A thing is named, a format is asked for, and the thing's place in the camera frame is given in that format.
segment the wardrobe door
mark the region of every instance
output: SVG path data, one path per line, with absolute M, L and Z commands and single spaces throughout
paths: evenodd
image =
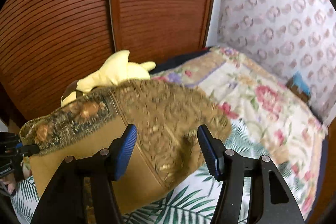
M 212 0 L 110 0 L 116 50 L 164 61 L 205 44 Z
M 60 107 L 111 46 L 108 0 L 7 0 L 0 11 L 0 81 L 26 119 Z

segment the blue gripper pad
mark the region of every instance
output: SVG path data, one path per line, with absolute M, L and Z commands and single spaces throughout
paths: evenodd
M 123 135 L 115 139 L 118 140 L 117 144 L 118 153 L 115 156 L 115 169 L 114 180 L 117 181 L 126 172 L 129 160 L 131 158 L 135 142 L 137 141 L 137 128 L 133 124 L 129 124 Z
M 209 129 L 204 124 L 197 129 L 197 139 L 210 175 L 215 180 L 222 181 L 224 174 L 223 153 L 226 150 L 224 144 L 221 140 L 212 137 Z

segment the gold fabric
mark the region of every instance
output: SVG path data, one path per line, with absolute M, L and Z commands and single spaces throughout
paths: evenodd
M 98 88 L 20 130 L 23 144 L 41 149 L 30 159 L 38 194 L 66 156 L 92 156 L 129 123 L 138 129 L 136 146 L 125 175 L 113 182 L 122 213 L 163 197 L 203 163 L 200 124 L 222 141 L 231 129 L 223 112 L 197 90 L 154 80 Z

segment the floral blanket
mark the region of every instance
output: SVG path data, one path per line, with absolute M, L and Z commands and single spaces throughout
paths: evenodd
M 308 216 L 315 199 L 327 129 L 307 105 L 274 76 L 230 48 L 212 48 L 152 78 L 203 90 L 231 119 L 232 132 L 225 146 L 251 158 L 269 155 L 304 218 Z M 30 177 L 18 184 L 12 204 L 21 223 L 29 223 L 38 202 L 34 181 Z M 202 166 L 165 198 L 123 219 L 125 223 L 210 223 L 220 187 L 221 183 Z M 245 178 L 239 223 L 246 223 L 249 194 L 250 179 Z

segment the yellow stuffed toy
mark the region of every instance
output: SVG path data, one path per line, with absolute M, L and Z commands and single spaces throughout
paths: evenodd
M 71 92 L 64 93 L 61 107 L 76 100 L 75 90 L 84 95 L 97 86 L 118 85 L 128 79 L 150 79 L 148 72 L 155 68 L 155 63 L 152 61 L 141 64 L 128 62 L 128 56 L 129 50 L 118 51 L 112 54 L 99 70 L 69 85 Z

